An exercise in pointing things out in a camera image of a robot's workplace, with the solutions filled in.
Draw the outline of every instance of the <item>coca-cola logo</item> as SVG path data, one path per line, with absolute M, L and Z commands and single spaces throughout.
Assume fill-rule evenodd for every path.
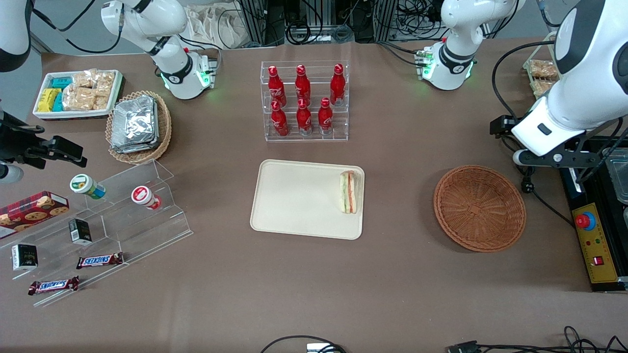
M 281 89 L 269 89 L 271 91 L 271 96 L 276 97 L 281 95 Z

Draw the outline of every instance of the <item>cookie box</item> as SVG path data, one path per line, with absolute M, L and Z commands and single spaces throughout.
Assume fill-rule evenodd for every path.
M 33 107 L 33 115 L 40 118 L 41 120 L 49 120 L 49 121 L 106 118 L 107 116 L 109 116 L 109 112 L 113 110 L 114 105 L 116 104 L 119 96 L 122 94 L 121 87 L 124 81 L 124 77 L 122 76 L 122 73 L 118 70 L 101 70 L 101 71 L 112 72 L 116 75 L 114 78 L 113 88 L 111 89 L 111 93 L 109 94 L 109 101 L 107 103 L 107 108 L 99 109 L 95 111 L 63 111 L 63 112 L 37 111 L 37 103 L 41 100 L 41 95 L 43 94 L 43 90 L 51 87 L 50 82 L 52 81 L 52 79 L 56 79 L 59 77 L 71 77 L 75 73 L 79 73 L 81 71 L 52 72 L 52 73 L 47 73 L 43 78 L 43 82 L 41 83 L 39 94 L 37 95 L 37 100 L 35 100 L 35 106 Z
M 0 239 L 70 210 L 65 197 L 42 191 L 0 208 Z

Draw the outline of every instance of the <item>table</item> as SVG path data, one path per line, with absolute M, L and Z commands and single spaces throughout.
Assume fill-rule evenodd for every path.
M 175 99 L 147 55 L 44 55 L 43 72 L 120 70 L 124 93 L 159 93 L 173 117 L 160 159 L 175 174 L 177 204 L 195 232 L 54 305 L 31 307 L 27 288 L 0 269 L 4 352 L 259 352 L 293 334 L 324 337 L 351 352 L 442 352 L 485 344 L 562 344 L 563 326 L 603 341 L 628 327 L 623 295 L 590 293 L 573 229 L 525 195 L 521 239 L 495 254 L 466 251 L 440 229 L 433 189 L 449 169 L 479 164 L 520 176 L 489 135 L 505 113 L 490 73 L 508 49 L 530 39 L 487 40 L 460 89 L 417 81 L 410 65 L 375 45 L 312 45 L 224 53 L 216 88 Z M 407 43 L 422 48 L 425 43 Z M 522 51 L 500 67 L 498 85 L 516 112 L 533 103 Z M 346 143 L 267 144 L 259 106 L 261 60 L 351 62 L 351 129 Z M 85 172 L 104 179 L 129 167 L 107 152 L 105 121 L 31 123 L 46 136 L 84 146 Z M 249 216 L 259 164 L 268 158 L 359 165 L 366 174 L 364 231 L 355 241 L 265 234 Z M 27 168 L 0 187 L 4 204 L 40 190 L 68 194 L 83 170 L 60 161 Z M 558 172 L 534 176 L 538 192 L 568 214 Z M 272 352 L 304 352 L 287 342 Z

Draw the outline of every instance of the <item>small black box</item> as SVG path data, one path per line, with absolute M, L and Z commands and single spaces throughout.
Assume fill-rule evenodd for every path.
M 11 247 L 13 271 L 37 268 L 37 247 L 30 244 L 15 244 Z
M 70 221 L 70 235 L 74 244 L 89 245 L 92 243 L 89 224 L 84 220 L 74 218 Z

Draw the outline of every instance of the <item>coca-cola bottle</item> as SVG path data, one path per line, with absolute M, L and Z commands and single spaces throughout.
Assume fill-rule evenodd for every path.
M 270 79 L 268 80 L 268 90 L 271 91 L 271 97 L 273 100 L 281 103 L 281 107 L 283 108 L 287 103 L 286 91 L 283 88 L 283 81 L 277 73 L 277 67 L 268 67 L 268 74 L 270 74 Z
M 320 109 L 318 110 L 318 127 L 320 133 L 329 135 L 332 133 L 332 108 L 329 107 L 329 98 L 325 97 L 320 100 Z
M 271 108 L 273 108 L 273 113 L 271 114 L 271 120 L 273 121 L 273 126 L 279 136 L 287 136 L 290 133 L 288 129 L 288 122 L 286 120 L 286 113 L 281 110 L 281 106 L 279 102 L 274 100 L 271 103 Z
M 304 99 L 305 104 L 309 107 L 311 103 L 310 102 L 310 94 L 311 94 L 310 79 L 308 79 L 308 77 L 305 75 L 305 66 L 303 65 L 299 65 L 296 67 L 295 87 L 296 87 L 296 98 Z
M 337 107 L 345 104 L 345 84 L 347 82 L 345 75 L 343 75 L 343 69 L 342 64 L 339 63 L 333 67 L 330 101 Z
M 296 122 L 299 124 L 299 133 L 303 136 L 312 134 L 312 114 L 303 98 L 297 101 L 299 110 L 296 111 Z

